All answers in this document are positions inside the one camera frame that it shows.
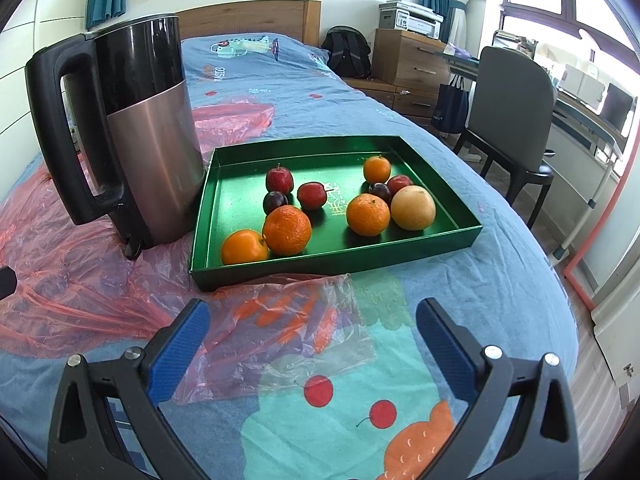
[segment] chair leg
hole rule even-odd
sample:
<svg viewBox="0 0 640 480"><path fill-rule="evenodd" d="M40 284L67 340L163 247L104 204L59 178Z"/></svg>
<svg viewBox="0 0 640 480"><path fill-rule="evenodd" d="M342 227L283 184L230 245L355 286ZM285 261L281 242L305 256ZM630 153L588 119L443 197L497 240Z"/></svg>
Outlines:
<svg viewBox="0 0 640 480"><path fill-rule="evenodd" d="M513 202L515 202L518 193L522 190L526 183L526 173L524 173L523 171L513 171L511 173L511 178L509 179L509 189L507 190L507 194L504 196L507 204L513 205Z"/></svg>
<svg viewBox="0 0 640 480"><path fill-rule="evenodd" d="M453 153L455 153L456 155L460 153L460 150L462 149L462 146L464 145L465 141L466 141L466 132L462 131L462 133L460 134L460 137L458 138L458 142L456 142L456 145L453 148Z"/></svg>
<svg viewBox="0 0 640 480"><path fill-rule="evenodd" d="M542 203L545 201L546 194L549 192L550 188L551 188L551 184L546 184L545 186L542 186L542 189L540 190L540 194L538 195L538 200L536 200L536 205L534 206L531 216L529 217L529 221L527 222L527 227L529 229L533 227L533 224L536 221L536 218L538 218L538 214L542 209Z"/></svg>
<svg viewBox="0 0 640 480"><path fill-rule="evenodd" d="M480 172L480 176L482 178L486 177L486 174L489 173L489 168L493 162L494 160L490 156L487 156L484 166L482 167L482 171Z"/></svg>

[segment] silver bolt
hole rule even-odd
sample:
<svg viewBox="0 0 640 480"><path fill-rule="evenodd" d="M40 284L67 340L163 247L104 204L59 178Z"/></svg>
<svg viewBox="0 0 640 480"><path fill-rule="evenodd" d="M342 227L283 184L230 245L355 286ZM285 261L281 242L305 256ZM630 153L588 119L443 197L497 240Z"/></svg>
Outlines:
<svg viewBox="0 0 640 480"><path fill-rule="evenodd" d="M490 345L484 349L484 355L489 359L500 359L502 357L502 350L498 346Z"/></svg>
<svg viewBox="0 0 640 480"><path fill-rule="evenodd" d="M73 354L69 356L69 359L66 360L66 364L69 366L78 366L82 362L82 356L78 354Z"/></svg>
<svg viewBox="0 0 640 480"><path fill-rule="evenodd" d="M546 364L551 366L558 366L560 364L560 358L556 354L552 354L551 352L545 354L545 361Z"/></svg>
<svg viewBox="0 0 640 480"><path fill-rule="evenodd" d="M124 358L132 360L137 359L142 355L142 348L139 346L132 346L124 351Z"/></svg>

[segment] green tray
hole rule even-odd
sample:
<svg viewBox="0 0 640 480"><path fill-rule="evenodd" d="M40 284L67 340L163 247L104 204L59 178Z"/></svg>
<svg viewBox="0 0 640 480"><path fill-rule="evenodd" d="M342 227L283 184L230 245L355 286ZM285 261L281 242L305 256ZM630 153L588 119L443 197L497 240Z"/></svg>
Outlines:
<svg viewBox="0 0 640 480"><path fill-rule="evenodd" d="M347 204L366 190L362 164L379 154L391 162L392 175L408 175L433 196L436 220L428 229L408 232L391 221L380 236L365 238L348 228ZM264 176L277 164L291 170L294 197L305 182L322 182L333 189L324 207L309 213L311 241L297 256L223 266L220 247L227 236L238 229L262 231ZM300 206L296 199L290 203ZM442 177L400 137L305 137L235 144L213 153L193 239L191 275L201 290L214 290L280 272L358 272L469 247L481 229Z"/></svg>

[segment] backpack strap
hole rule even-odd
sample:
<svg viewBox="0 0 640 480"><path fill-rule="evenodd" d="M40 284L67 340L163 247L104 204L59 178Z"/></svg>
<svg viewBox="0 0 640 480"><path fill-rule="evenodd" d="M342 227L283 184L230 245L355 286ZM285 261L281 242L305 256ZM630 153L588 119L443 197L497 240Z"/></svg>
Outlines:
<svg viewBox="0 0 640 480"><path fill-rule="evenodd" d="M342 34L340 32L330 32L329 34L331 35L334 47L331 52L331 57L326 65L335 72L340 60L342 60L342 55L344 54L344 41L342 40Z"/></svg>
<svg viewBox="0 0 640 480"><path fill-rule="evenodd" d="M369 75L365 72L362 59L360 58L360 47L358 46L356 35L353 33L347 33L346 36L347 42L349 43L349 54L351 54L351 62L353 63L354 69L356 69L356 72L361 77Z"/></svg>

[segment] blue gripper pad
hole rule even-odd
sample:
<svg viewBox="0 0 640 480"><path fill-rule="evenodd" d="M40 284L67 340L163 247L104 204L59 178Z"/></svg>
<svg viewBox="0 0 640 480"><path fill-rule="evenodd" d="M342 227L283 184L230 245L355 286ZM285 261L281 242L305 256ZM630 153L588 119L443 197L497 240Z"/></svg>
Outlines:
<svg viewBox="0 0 640 480"><path fill-rule="evenodd" d="M173 396L209 331L209 323L209 306L204 301L191 300L174 322L159 330L146 346L145 350L152 349L151 355L147 353L151 361L143 364L146 392L155 406Z"/></svg>
<svg viewBox="0 0 640 480"><path fill-rule="evenodd" d="M440 313L436 312L433 303L437 305ZM466 400L471 405L478 398L477 369L452 330L455 330L459 336L467 336L465 339L472 336L465 328L455 325L449 316L447 319L450 326L447 326L441 316L447 316L447 314L436 301L422 300L415 313L418 332L431 351L454 396L457 399ZM481 351L480 345L475 340L471 344L477 345L478 352Z"/></svg>

